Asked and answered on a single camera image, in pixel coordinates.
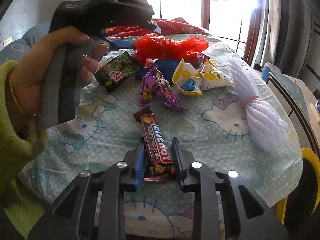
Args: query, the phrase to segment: curtain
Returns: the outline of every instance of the curtain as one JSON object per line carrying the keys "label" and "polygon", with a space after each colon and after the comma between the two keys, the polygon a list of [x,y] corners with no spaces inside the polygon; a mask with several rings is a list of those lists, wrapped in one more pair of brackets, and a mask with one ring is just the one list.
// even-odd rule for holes
{"label": "curtain", "polygon": [[312,24],[312,12],[306,1],[289,0],[288,32],[279,64],[284,74],[297,78],[306,65]]}
{"label": "curtain", "polygon": [[281,0],[262,1],[260,32],[252,67],[256,64],[262,67],[266,62],[274,64],[276,57],[281,18]]}
{"label": "curtain", "polygon": [[267,36],[260,66],[266,62],[275,63],[281,17],[281,1],[269,0]]}

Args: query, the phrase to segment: blue cup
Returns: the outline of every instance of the blue cup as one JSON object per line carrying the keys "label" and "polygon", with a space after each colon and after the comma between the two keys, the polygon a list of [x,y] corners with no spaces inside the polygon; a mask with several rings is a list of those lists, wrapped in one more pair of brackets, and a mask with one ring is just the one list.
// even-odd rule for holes
{"label": "blue cup", "polygon": [[281,73],[281,69],[277,68],[271,63],[268,63],[268,62],[265,63],[265,65],[263,66],[262,75],[261,75],[261,78],[264,82],[267,82],[268,78],[270,77],[270,71]]}

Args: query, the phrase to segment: purple candy wrapper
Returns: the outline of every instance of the purple candy wrapper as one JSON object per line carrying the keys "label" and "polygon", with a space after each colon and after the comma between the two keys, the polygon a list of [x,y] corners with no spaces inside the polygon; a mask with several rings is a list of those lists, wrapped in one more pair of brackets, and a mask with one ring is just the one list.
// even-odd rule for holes
{"label": "purple candy wrapper", "polygon": [[170,84],[164,79],[157,65],[150,68],[142,80],[140,90],[139,106],[144,106],[154,98],[159,98],[162,103],[175,111],[187,111],[179,103],[172,92]]}
{"label": "purple candy wrapper", "polygon": [[207,59],[210,59],[210,56],[205,55],[205,54],[203,54],[202,52],[198,52],[197,59],[195,59],[195,60],[192,61],[192,62],[187,62],[187,61],[185,61],[185,62],[186,62],[186,63],[190,63],[191,65],[193,65],[193,67],[194,67],[195,69],[197,69],[197,67],[198,67],[199,65],[205,63],[205,61],[206,61]]}

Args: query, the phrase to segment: red plastic bag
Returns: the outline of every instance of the red plastic bag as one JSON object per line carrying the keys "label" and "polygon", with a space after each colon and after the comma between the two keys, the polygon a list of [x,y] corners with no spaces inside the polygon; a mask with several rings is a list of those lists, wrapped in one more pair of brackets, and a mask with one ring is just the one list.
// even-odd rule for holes
{"label": "red plastic bag", "polygon": [[151,59],[185,59],[185,62],[194,62],[198,59],[198,52],[209,47],[206,39],[190,37],[185,41],[174,41],[158,37],[156,34],[146,34],[135,42],[141,63],[146,64]]}

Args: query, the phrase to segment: window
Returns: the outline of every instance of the window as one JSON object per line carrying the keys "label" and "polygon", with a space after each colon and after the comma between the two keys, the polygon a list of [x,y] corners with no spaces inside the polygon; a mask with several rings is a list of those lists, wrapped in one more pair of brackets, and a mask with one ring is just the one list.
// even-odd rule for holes
{"label": "window", "polygon": [[251,64],[260,26],[260,0],[143,0],[153,6],[154,18],[182,17],[220,37]]}

